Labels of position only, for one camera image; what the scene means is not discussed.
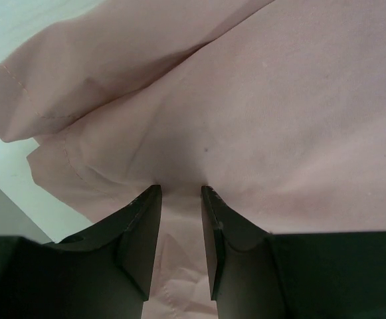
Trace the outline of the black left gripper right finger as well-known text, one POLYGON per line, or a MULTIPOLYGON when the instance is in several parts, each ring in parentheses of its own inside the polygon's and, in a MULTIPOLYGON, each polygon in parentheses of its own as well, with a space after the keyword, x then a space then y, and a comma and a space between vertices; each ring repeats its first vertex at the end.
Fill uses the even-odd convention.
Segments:
POLYGON ((209 186, 201 214, 219 318, 386 318, 386 231, 272 234, 209 186))

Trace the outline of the pink trousers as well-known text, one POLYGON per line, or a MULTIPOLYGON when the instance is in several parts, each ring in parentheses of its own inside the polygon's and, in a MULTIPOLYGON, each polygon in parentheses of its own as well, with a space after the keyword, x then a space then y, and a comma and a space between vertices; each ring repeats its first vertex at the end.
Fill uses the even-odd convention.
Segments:
POLYGON ((105 1, 0 63, 0 138, 93 222, 163 191, 144 318, 215 318, 200 189, 271 233, 386 231, 386 1, 105 1))

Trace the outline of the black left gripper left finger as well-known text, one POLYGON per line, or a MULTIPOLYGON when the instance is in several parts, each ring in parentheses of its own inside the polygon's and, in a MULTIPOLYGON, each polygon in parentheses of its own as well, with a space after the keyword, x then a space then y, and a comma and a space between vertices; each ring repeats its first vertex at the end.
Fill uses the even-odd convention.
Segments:
POLYGON ((140 318, 149 298, 162 191, 59 243, 0 236, 0 318, 140 318))

